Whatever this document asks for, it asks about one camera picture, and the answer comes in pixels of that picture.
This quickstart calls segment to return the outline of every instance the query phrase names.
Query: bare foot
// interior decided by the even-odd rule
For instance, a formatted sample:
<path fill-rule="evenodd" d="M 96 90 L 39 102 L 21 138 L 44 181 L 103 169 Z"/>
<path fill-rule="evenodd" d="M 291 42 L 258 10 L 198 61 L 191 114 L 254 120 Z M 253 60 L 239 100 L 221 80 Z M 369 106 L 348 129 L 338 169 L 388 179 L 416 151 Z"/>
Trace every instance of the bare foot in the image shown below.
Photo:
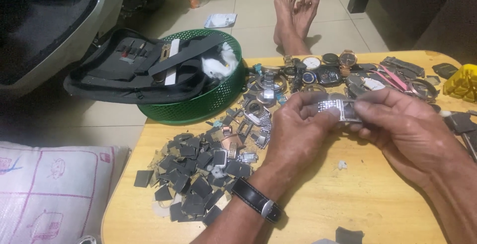
<path fill-rule="evenodd" d="M 277 13 L 277 25 L 275 26 L 275 33 L 273 34 L 273 41 L 278 46 L 281 46 L 280 31 L 284 26 L 292 25 L 293 23 L 293 7 L 296 0 L 274 0 L 275 11 Z"/>
<path fill-rule="evenodd" d="M 300 0 L 293 10 L 293 24 L 300 38 L 304 40 L 310 30 L 310 25 L 316 16 L 319 0 Z"/>

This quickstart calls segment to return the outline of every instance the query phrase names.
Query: yellow plastic container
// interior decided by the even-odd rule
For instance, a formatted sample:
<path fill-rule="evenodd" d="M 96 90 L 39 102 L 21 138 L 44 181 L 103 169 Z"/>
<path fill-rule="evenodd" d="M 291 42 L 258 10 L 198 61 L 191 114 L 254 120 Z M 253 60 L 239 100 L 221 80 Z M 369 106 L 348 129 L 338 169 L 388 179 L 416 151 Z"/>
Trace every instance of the yellow plastic container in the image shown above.
<path fill-rule="evenodd" d="M 477 65 L 465 64 L 444 83 L 444 95 L 476 103 Z"/>

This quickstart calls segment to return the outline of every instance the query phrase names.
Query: screwdriver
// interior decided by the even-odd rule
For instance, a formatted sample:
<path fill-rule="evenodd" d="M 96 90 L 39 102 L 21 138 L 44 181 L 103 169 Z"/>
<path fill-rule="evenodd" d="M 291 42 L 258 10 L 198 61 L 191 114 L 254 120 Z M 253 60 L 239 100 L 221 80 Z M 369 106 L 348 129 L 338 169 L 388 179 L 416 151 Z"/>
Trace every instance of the screwdriver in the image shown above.
<path fill-rule="evenodd" d="M 131 42 L 131 44 L 129 46 L 127 46 L 124 51 L 121 53 L 121 57 L 123 58 L 126 58 L 127 55 L 129 54 L 129 51 L 131 51 L 131 47 L 133 46 L 134 44 L 134 40 Z"/>
<path fill-rule="evenodd" d="M 134 55 L 133 60 L 137 57 L 137 55 L 143 50 L 144 46 L 146 45 L 146 42 L 144 42 L 140 47 L 139 50 L 136 52 L 136 55 Z"/>

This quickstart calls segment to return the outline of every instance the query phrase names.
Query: black leather watch strap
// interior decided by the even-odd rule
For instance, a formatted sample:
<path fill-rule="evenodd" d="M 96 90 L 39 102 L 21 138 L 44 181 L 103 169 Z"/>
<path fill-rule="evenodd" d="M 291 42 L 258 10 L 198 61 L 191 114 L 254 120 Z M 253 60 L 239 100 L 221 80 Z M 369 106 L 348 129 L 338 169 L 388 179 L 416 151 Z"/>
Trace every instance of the black leather watch strap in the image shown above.
<path fill-rule="evenodd" d="M 252 209 L 260 213 L 262 217 L 264 217 L 263 213 L 267 214 L 264 217 L 267 221 L 277 223 L 280 220 L 283 210 L 275 202 L 268 199 L 255 189 L 255 187 L 250 185 L 243 177 L 237 179 L 235 182 L 232 187 L 232 194 L 241 198 L 245 203 L 252 207 Z"/>

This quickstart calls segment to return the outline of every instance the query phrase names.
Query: green plastic basket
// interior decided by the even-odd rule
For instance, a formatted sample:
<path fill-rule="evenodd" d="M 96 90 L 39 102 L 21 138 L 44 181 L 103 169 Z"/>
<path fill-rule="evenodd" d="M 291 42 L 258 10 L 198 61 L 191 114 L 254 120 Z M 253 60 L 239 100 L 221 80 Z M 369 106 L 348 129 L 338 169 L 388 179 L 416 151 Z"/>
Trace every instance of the green plastic basket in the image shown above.
<path fill-rule="evenodd" d="M 222 112 L 227 108 L 241 92 L 245 81 L 245 68 L 242 64 L 242 49 L 238 41 L 231 35 L 218 30 L 194 29 L 176 33 L 164 40 L 173 40 L 175 38 L 188 40 L 198 35 L 209 35 L 219 33 L 232 47 L 239 65 L 232 75 L 218 87 L 204 93 L 192 100 L 171 103 L 171 104 L 143 104 L 138 105 L 139 110 L 148 118 L 159 123 L 167 125 L 186 125 L 196 123 Z"/>

